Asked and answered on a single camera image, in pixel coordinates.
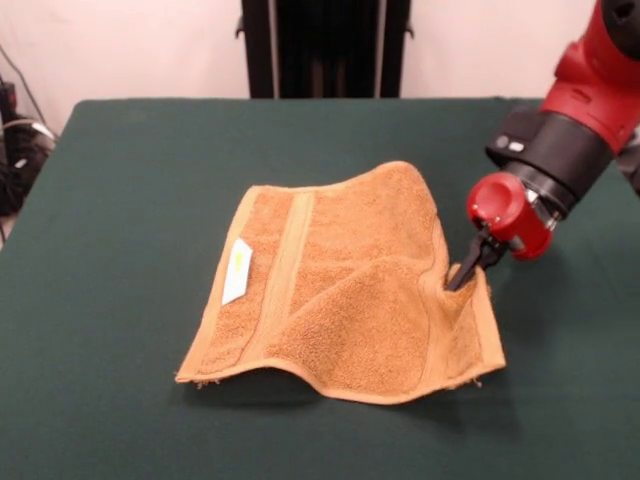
towel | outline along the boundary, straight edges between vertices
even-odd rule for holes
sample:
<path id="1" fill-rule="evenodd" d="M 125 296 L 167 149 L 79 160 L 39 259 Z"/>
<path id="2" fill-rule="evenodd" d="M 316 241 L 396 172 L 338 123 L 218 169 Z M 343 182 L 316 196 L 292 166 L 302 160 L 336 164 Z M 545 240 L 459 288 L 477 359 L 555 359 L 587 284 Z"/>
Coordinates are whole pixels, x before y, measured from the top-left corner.
<path id="1" fill-rule="evenodd" d="M 448 292 L 454 268 L 407 162 L 331 185 L 253 186 L 176 381 L 277 368 L 321 395 L 380 405 L 475 381 L 506 362 L 482 270 Z M 238 279 L 240 294 L 223 302 Z"/>

dark green table surface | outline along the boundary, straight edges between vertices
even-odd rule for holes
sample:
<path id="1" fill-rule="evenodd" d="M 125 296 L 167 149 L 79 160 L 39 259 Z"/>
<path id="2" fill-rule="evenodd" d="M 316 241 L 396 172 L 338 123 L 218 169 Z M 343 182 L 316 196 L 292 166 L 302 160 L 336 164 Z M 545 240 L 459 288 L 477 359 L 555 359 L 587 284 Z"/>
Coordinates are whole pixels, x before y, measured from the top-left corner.
<path id="1" fill-rule="evenodd" d="M 452 255 L 512 102 L 82 103 L 0 252 L 2 479 L 640 478 L 640 201 L 612 167 L 490 273 L 508 368 L 400 407 L 177 386 L 245 189 L 423 172 Z"/>

white label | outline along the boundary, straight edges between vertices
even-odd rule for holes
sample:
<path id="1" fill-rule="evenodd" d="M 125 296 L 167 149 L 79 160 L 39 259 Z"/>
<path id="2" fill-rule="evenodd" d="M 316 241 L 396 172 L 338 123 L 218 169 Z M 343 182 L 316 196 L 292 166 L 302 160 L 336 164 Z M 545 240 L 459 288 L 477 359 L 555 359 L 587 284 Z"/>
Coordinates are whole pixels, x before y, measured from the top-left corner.
<path id="1" fill-rule="evenodd" d="M 227 266 L 227 277 L 224 281 L 224 291 L 222 292 L 222 305 L 226 305 L 247 293 L 252 254 L 251 247 L 244 240 L 239 238 L 233 244 Z"/>

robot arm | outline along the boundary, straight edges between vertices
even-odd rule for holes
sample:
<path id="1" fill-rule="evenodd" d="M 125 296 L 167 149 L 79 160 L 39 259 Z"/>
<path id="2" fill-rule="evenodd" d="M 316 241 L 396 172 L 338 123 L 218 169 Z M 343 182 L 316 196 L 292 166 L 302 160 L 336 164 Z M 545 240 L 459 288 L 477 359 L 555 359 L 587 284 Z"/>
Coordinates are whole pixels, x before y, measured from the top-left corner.
<path id="1" fill-rule="evenodd" d="M 639 123 L 640 0 L 597 0 L 542 105 L 511 112 L 486 147 L 501 171 L 470 192 L 467 213 L 480 232 L 447 288 L 506 251 L 518 260 L 542 255 Z"/>

red cylindrical joint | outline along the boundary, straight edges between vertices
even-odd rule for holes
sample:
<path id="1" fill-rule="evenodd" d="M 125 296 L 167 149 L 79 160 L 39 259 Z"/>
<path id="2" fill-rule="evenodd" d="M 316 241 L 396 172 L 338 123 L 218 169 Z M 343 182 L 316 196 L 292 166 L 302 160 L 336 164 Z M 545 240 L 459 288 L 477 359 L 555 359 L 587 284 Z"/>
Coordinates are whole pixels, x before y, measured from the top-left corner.
<path id="1" fill-rule="evenodd" d="M 596 1 L 584 35 L 560 59 L 541 110 L 590 128 L 617 155 L 640 123 L 640 61 L 623 54 L 607 31 L 603 6 L 612 5 Z"/>
<path id="2" fill-rule="evenodd" d="M 551 230 L 518 177 L 510 173 L 496 172 L 478 182 L 467 198 L 467 213 L 476 225 L 487 226 L 496 240 L 509 243 L 518 260 L 542 255 L 551 243 Z"/>

